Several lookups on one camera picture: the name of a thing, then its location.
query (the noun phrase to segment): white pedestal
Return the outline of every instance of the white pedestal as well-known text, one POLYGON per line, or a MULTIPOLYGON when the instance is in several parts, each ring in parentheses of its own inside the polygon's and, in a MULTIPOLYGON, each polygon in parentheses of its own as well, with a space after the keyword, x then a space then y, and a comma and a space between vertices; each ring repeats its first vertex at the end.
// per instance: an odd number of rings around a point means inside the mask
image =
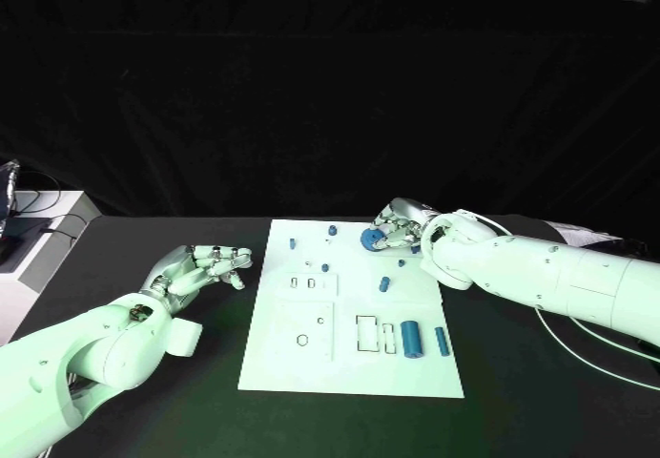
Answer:
MULTIPOLYGON (((22 209, 34 198, 34 192, 18 191, 16 208, 22 209)), ((42 191, 39 200, 28 210, 47 208, 57 199, 57 191, 42 191)), ((68 213, 80 215, 88 222, 101 215, 83 191, 63 191, 60 201, 52 208, 19 218, 54 218, 68 213)), ((48 227, 80 238, 86 224, 77 217, 68 216, 57 218, 48 227)), ((15 272, 0 274, 0 345, 11 340, 70 251, 71 239, 64 234, 44 234, 15 272)))

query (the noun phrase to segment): robotic arm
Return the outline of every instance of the robotic arm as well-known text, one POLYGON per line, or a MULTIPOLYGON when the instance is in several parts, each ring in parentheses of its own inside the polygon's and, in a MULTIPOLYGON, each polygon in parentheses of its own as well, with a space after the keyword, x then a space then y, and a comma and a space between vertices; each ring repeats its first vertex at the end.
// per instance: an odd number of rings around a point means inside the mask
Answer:
POLYGON ((449 287, 478 285, 541 310, 660 346, 660 264, 512 235, 485 217, 395 198, 362 237, 368 250, 421 246, 423 269, 449 287))
POLYGON ((202 326, 173 315, 205 285, 246 287, 235 269, 253 265, 251 254, 224 246, 176 248, 137 293, 0 348, 2 457, 38 456, 110 398, 142 385, 166 353, 194 355, 202 326))

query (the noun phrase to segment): black backdrop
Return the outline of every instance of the black backdrop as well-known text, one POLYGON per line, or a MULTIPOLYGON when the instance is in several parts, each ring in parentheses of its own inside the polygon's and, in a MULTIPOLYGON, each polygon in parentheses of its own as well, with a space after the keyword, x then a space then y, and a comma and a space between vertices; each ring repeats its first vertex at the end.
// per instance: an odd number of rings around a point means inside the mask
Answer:
POLYGON ((356 216, 408 196, 653 241, 653 2, 2 13, 0 155, 106 213, 356 216))

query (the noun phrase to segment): white paper sheet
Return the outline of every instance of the white paper sheet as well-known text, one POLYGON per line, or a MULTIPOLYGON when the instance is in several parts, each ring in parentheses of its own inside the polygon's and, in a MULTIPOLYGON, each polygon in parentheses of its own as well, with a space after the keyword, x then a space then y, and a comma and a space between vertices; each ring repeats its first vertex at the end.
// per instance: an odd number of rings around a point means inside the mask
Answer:
POLYGON ((421 254, 410 249, 371 253, 364 248, 367 227, 355 222, 273 221, 240 389, 465 397, 437 281, 420 268, 421 254), (331 224, 338 226, 335 237, 328 234, 331 224), (378 290, 384 276, 391 278, 385 293, 378 290), (378 352, 358 351, 358 315, 377 316, 378 352), (401 323, 408 320, 420 323, 420 359, 404 354, 401 323), (385 353, 384 323, 394 324, 394 355, 385 353), (440 355, 439 326, 449 357, 440 355))

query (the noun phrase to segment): small blue piece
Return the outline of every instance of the small blue piece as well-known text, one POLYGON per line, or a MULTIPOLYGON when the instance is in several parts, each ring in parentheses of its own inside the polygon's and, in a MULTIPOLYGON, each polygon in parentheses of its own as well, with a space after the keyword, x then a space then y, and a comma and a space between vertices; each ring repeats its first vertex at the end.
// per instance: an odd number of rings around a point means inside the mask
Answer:
POLYGON ((365 229, 365 232, 362 233, 361 241, 362 241, 362 246, 369 250, 369 251, 381 251, 375 249, 375 243, 385 237, 385 233, 380 229, 365 229))
POLYGON ((420 325, 417 322, 403 322, 403 337, 404 337, 404 354, 407 358, 421 358, 423 341, 420 339, 420 325))
POLYGON ((378 288, 381 290, 381 293, 385 293, 388 291, 390 287, 390 277, 384 277, 381 280, 381 287, 378 288))
POLYGON ((447 346, 447 339, 444 337, 444 329, 442 327, 436 328, 437 336, 437 346, 440 346, 440 354, 443 356, 450 356, 450 347, 447 346))

